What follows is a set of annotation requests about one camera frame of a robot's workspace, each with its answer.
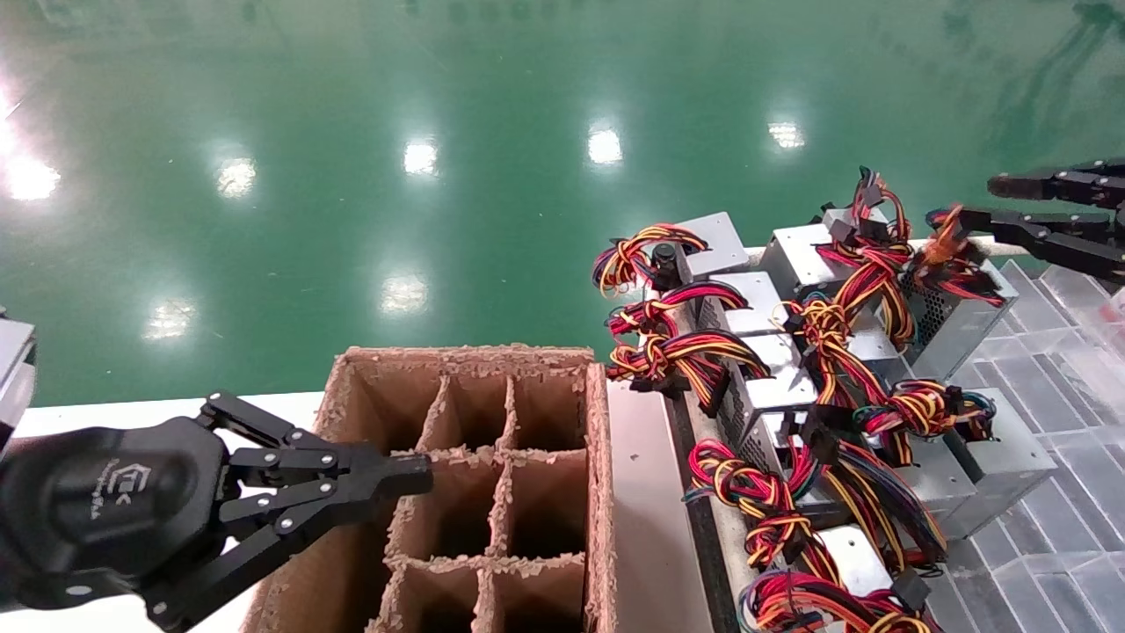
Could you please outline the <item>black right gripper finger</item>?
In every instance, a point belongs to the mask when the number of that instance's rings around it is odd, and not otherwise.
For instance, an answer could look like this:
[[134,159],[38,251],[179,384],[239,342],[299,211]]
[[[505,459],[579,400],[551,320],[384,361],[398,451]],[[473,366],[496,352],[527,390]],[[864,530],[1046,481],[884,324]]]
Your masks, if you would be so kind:
[[958,223],[968,232],[992,236],[994,244],[1020,247],[1029,256],[1092,275],[1108,283],[1124,280],[1122,211],[1029,214],[964,207]]
[[1100,159],[1072,168],[1000,173],[989,178],[987,189],[1000,198],[1063,200],[1099,208],[1120,208],[1124,201],[1124,161]]

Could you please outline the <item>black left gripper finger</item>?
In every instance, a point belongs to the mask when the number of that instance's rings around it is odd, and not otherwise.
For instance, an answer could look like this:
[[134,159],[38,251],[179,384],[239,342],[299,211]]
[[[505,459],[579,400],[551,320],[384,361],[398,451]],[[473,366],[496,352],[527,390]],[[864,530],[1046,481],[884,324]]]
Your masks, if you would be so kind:
[[426,455],[382,455],[370,442],[330,442],[225,391],[212,394],[198,424],[252,441],[230,456],[230,472],[250,486],[282,488],[318,478],[346,480],[356,490],[430,490]]

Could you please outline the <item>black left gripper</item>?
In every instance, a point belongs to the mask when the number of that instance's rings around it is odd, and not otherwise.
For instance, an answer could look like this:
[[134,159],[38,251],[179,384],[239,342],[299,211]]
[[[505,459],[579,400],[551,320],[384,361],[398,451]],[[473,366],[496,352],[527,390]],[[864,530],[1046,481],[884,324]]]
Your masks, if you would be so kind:
[[[1,473],[3,608],[64,609],[173,580],[220,552],[212,519],[230,450],[197,422],[14,440]],[[236,548],[144,594],[148,620],[188,632],[330,530],[431,480],[340,480]]]

